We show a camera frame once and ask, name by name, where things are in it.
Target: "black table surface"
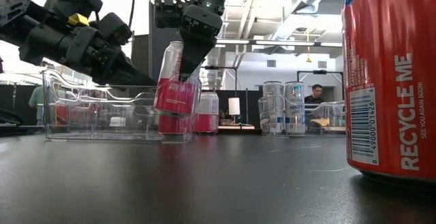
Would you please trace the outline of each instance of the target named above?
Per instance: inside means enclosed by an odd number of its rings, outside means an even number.
[[[436,197],[362,178],[343,138],[187,144],[0,138],[0,223],[436,223]]]

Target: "ceiling light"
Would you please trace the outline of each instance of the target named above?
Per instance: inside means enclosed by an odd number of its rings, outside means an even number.
[[[314,46],[313,42],[297,42],[297,41],[268,41],[257,40],[258,45],[276,45],[276,46]]]
[[[322,47],[342,47],[342,43],[321,43]]]
[[[218,39],[217,44],[248,44],[249,40],[243,39]]]

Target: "ceiling duct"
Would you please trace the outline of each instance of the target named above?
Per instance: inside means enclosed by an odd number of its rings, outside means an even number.
[[[315,14],[318,11],[318,4],[321,0],[292,0],[291,14],[283,21],[272,35],[271,40],[285,41],[295,31],[296,28],[301,27],[297,24],[301,22],[298,20],[296,13],[311,13]]]

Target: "lamp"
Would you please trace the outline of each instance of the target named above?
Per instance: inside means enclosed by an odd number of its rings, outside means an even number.
[[[229,98],[229,115],[233,116],[233,123],[236,123],[236,115],[240,115],[239,98]]]

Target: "barcode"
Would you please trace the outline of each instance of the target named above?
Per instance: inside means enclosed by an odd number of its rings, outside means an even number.
[[[349,99],[352,160],[379,165],[375,88],[352,91]]]
[[[212,119],[212,130],[216,130],[217,129],[217,116],[212,115],[211,119]]]

